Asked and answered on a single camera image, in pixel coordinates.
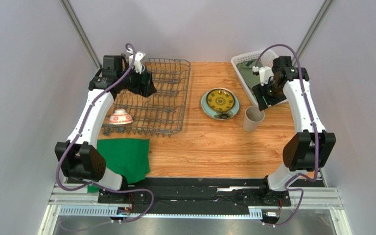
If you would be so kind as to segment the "yellow patterned plate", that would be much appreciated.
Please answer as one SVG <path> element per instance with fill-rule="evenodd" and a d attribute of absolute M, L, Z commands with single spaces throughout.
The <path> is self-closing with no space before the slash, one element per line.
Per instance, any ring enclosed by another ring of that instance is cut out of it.
<path fill-rule="evenodd" d="M 216 112 L 230 111 L 236 101 L 234 95 L 226 89 L 213 89 L 206 94 L 207 105 Z"/>

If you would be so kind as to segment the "red white patterned bowl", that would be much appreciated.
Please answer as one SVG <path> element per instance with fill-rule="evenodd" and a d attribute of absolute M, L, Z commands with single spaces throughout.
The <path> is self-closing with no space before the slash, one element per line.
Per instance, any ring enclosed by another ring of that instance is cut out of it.
<path fill-rule="evenodd" d="M 133 117 L 125 109 L 114 110 L 109 118 L 109 124 L 126 125 L 133 123 Z"/>

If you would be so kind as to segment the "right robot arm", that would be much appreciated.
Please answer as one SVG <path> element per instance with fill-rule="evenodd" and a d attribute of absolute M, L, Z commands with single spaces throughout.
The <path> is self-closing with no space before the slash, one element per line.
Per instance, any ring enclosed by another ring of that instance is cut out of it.
<path fill-rule="evenodd" d="M 286 198 L 287 188 L 299 177 L 325 166 L 336 137 L 317 115 L 306 68 L 294 67 L 290 56 L 280 56 L 271 67 L 253 66 L 252 73 L 260 79 L 252 88 L 260 111 L 287 101 L 294 121 L 295 135 L 283 148 L 283 163 L 259 188 L 259 201 L 274 205 Z"/>

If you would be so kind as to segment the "beige cup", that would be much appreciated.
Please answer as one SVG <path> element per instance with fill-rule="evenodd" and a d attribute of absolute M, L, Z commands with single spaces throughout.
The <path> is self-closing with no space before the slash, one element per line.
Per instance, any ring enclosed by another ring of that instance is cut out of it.
<path fill-rule="evenodd" d="M 249 133 L 254 132 L 264 119 L 264 111 L 261 111 L 258 106 L 249 106 L 245 110 L 243 130 Z"/>

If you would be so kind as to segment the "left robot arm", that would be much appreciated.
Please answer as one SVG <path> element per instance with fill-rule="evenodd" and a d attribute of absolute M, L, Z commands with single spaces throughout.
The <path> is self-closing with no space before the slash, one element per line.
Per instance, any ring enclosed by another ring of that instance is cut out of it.
<path fill-rule="evenodd" d="M 111 192 L 126 192 L 125 176 L 114 173 L 97 150 L 97 136 L 104 118 L 117 94 L 128 90 L 143 97 L 156 93 L 152 73 L 144 61 L 144 52 L 125 55 L 105 55 L 104 67 L 89 82 L 87 102 L 80 119 L 65 142 L 58 142 L 55 155 L 58 159 L 56 182 L 60 174 L 80 180 L 85 186 L 94 185 Z"/>

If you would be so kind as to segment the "light blue flower plate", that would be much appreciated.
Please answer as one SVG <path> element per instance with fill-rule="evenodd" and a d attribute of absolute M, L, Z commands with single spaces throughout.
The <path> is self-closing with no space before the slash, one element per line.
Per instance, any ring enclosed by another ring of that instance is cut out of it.
<path fill-rule="evenodd" d="M 233 118 L 240 110 L 240 102 L 237 96 L 232 91 L 226 89 L 234 95 L 236 103 L 230 111 L 216 112 L 215 110 L 211 109 L 206 103 L 206 94 L 213 89 L 206 91 L 201 97 L 200 104 L 204 113 L 210 118 L 213 118 L 215 120 L 227 120 L 227 119 Z"/>

